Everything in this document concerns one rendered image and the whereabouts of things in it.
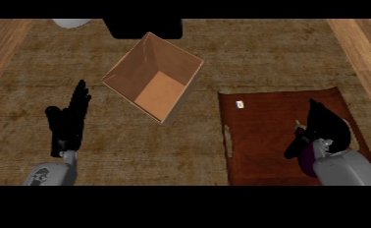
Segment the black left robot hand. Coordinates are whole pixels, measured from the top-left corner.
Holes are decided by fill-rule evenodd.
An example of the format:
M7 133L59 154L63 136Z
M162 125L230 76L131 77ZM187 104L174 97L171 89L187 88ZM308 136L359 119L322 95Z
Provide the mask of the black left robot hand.
M87 115L91 95L81 80L75 87L69 104L60 109L56 106L46 108L46 118L51 131L50 156L60 157L60 153L81 147L84 120Z

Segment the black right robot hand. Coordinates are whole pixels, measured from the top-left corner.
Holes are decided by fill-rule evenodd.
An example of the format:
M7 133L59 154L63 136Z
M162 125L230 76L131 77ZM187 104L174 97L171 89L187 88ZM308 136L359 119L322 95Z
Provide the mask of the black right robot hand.
M305 149L315 145L315 141L322 141L325 155L336 154L349 148L350 130L341 118L312 99L308 125L296 125L294 139L284 151L284 157L299 157Z

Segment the white round object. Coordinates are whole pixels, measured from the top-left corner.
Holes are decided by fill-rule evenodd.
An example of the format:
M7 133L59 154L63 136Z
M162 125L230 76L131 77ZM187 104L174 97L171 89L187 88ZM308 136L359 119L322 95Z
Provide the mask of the white round object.
M91 22L90 19L53 19L53 22L65 29L75 29Z

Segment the reddish brown wooden tray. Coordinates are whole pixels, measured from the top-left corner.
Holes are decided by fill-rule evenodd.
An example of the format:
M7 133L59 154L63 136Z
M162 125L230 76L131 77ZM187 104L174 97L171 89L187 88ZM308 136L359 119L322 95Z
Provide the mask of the reddish brown wooden tray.
M294 139L296 122L308 125L311 100L341 118L350 130L350 145L371 162L358 124L340 90L278 91L218 94L228 182L233 186L321 186L309 177L297 157L287 159L284 151Z

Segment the purple eggplant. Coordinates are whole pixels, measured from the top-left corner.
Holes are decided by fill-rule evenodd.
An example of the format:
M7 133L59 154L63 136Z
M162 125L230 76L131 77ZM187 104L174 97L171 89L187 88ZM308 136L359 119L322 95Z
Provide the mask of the purple eggplant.
M306 126L300 124L300 122L296 122L296 127L294 127L294 134L299 135L305 132ZM299 161L299 166L303 171L303 173L312 177L316 178L318 175L314 170L314 163L316 161L315 158L315 151L314 151L314 145L309 144L302 151L300 155L297 156L297 161Z

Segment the open brown cardboard box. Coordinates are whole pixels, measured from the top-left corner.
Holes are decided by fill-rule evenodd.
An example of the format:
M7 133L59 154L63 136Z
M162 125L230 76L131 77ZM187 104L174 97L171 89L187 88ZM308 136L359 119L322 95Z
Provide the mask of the open brown cardboard box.
M175 120L205 61L149 32L102 79L162 126Z

